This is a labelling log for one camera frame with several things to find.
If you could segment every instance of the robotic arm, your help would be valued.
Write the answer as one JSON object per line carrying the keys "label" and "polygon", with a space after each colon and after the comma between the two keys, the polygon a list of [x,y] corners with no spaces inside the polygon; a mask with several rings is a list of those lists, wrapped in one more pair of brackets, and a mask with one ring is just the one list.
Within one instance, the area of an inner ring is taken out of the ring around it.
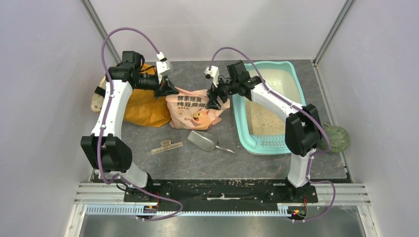
{"label": "robotic arm", "polygon": [[286,184],[291,184],[295,194],[305,190],[309,185],[306,178],[308,160],[310,155],[316,151],[317,143],[322,136],[315,124],[293,106],[304,110],[320,123],[316,107],[311,104],[303,106],[288,98],[285,98],[288,104],[279,100],[266,90],[260,77],[250,78],[243,61],[228,65],[227,70],[230,80],[224,81],[219,78],[218,67],[212,66],[211,70],[206,68],[206,78],[213,80],[211,88],[207,92],[209,101],[206,108],[219,110],[221,105],[217,101],[218,97],[225,103],[229,95],[239,94],[263,105],[282,121],[285,121],[285,143],[292,152],[291,168]]}
{"label": "robotic arm", "polygon": [[96,126],[90,136],[83,136],[81,146],[93,168],[98,169],[97,145],[100,128],[104,126],[101,145],[101,160],[105,172],[117,171],[140,187],[145,187],[148,174],[132,163],[132,151],[121,140],[121,127],[124,119],[125,108],[134,89],[153,90],[154,97],[178,94],[179,91],[168,79],[168,74],[173,71],[171,63],[163,53],[157,55],[157,73],[150,75],[142,73],[141,68],[144,57],[134,51],[124,51],[122,62],[108,69],[114,83],[114,91],[110,91],[109,82],[106,83],[104,105],[108,104],[112,96],[106,124],[102,125],[105,109],[101,110]]}

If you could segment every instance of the floor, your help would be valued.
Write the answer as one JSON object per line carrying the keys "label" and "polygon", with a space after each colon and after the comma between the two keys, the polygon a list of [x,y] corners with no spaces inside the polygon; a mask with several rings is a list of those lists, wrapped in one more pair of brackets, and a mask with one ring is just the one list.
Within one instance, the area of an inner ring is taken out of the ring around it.
{"label": "floor", "polygon": [[[308,217],[323,212],[324,207],[308,207]],[[285,217],[205,217],[177,216],[156,222],[141,222],[134,216],[87,215],[81,237],[364,237],[366,236],[356,206],[334,206],[322,218],[292,223]]]}
{"label": "floor", "polygon": [[[226,65],[235,61],[216,61],[220,74],[227,76]],[[296,70],[307,104],[319,111],[322,123],[329,122],[323,98],[309,60],[291,60]],[[177,87],[187,90],[208,89],[211,81],[204,78],[208,61],[172,62],[174,72],[170,80]],[[123,123],[122,139],[132,149],[134,163],[148,172],[153,179],[236,179],[236,178],[286,178],[291,155],[257,156],[248,153],[240,144],[233,105],[221,114],[222,121],[208,133],[215,135],[220,144],[235,150],[206,152],[187,141],[190,130],[174,129],[166,124],[160,128]],[[183,142],[183,146],[152,155],[161,142]],[[339,154],[315,157],[312,178],[346,178]]]}

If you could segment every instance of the scoop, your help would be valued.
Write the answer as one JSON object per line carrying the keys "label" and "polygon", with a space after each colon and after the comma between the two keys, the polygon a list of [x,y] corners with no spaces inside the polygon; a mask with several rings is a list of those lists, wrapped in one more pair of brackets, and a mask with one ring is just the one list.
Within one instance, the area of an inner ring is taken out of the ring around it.
{"label": "scoop", "polygon": [[219,146],[217,138],[214,135],[206,132],[191,131],[188,136],[188,141],[192,142],[205,151],[212,151],[215,148],[218,148],[220,150],[235,154],[235,152],[231,149]]}

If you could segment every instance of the pink bag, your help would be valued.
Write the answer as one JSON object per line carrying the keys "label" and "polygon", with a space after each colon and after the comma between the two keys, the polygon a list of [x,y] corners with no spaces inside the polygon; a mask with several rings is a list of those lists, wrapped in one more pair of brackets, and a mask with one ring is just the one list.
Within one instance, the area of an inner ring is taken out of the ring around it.
{"label": "pink bag", "polygon": [[170,111],[170,125],[174,128],[191,130],[206,130],[221,121],[220,114],[230,107],[230,99],[225,104],[218,99],[221,110],[207,110],[207,90],[187,91],[179,90],[177,95],[166,96]]}

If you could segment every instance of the litter box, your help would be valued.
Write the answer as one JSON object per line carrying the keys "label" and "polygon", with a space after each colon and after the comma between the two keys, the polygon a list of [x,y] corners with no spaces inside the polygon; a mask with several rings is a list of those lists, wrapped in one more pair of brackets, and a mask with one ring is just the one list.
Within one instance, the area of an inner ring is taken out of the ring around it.
{"label": "litter box", "polygon": [[[255,63],[266,83],[285,97],[306,105],[292,63],[260,61]],[[256,76],[253,66],[245,64],[250,76]],[[285,122],[262,105],[238,94],[233,95],[234,117],[242,146],[255,155],[291,153],[285,144]]]}

